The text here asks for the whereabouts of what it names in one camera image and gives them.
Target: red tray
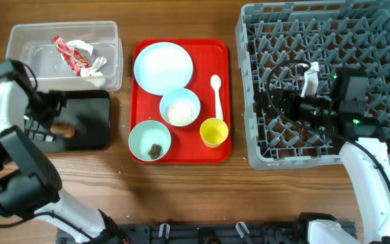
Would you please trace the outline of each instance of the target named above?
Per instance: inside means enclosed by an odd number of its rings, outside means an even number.
[[[188,126],[175,127],[169,125],[163,120],[159,112],[159,102],[162,96],[155,96],[144,91],[133,76],[130,130],[142,121],[159,121],[167,126],[171,132],[171,147],[168,153],[157,161],[140,161],[131,154],[132,158],[140,163],[220,163],[226,160],[232,149],[227,47],[216,39],[148,39],[137,44],[133,57],[136,59],[143,48],[162,41],[180,45],[192,58],[194,72],[186,88],[199,97],[201,112],[198,118]],[[221,77],[222,86],[219,95],[224,121],[230,129],[227,140],[217,148],[206,147],[200,136],[202,122],[215,117],[215,94],[210,86],[212,75]]]

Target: yellow cup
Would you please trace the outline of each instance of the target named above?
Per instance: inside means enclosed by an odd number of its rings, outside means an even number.
[[[206,146],[216,148],[227,139],[228,126],[221,119],[207,119],[200,127],[200,135]]]

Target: spoon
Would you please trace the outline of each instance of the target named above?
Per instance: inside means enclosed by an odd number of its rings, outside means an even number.
[[[215,91],[216,119],[220,119],[223,121],[221,98],[219,97],[219,88],[221,88],[222,81],[219,75],[212,75],[212,77],[210,78],[210,85]]]

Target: wooden surface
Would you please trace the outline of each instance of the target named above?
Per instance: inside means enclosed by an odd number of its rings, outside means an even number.
[[[0,62],[5,57],[10,30],[16,24],[113,20],[124,47],[123,86],[111,94],[110,148],[48,155],[68,192],[100,208],[118,223],[262,223],[294,220],[302,211],[316,211],[357,222],[360,240],[363,239],[360,212],[342,165],[255,171],[245,160],[242,78],[234,28],[246,1],[44,2],[0,4]],[[143,39],[162,37],[214,37],[228,46],[233,152],[225,163],[149,166],[137,164],[129,156],[127,125],[133,48]],[[7,171],[13,169],[12,165],[7,167]],[[14,220],[0,218],[0,222]],[[0,243],[54,243],[55,233],[55,227],[32,221],[0,230]]]

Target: gray dish rack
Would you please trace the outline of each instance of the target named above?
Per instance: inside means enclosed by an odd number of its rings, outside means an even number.
[[[390,160],[390,0],[254,3],[242,7],[236,26],[238,65],[244,90],[248,161],[258,170],[340,163],[324,135],[281,118],[269,118],[254,95],[266,89],[301,89],[285,60],[320,64],[318,96],[328,97],[336,67],[360,68],[370,77],[366,116],[376,117],[388,139]]]

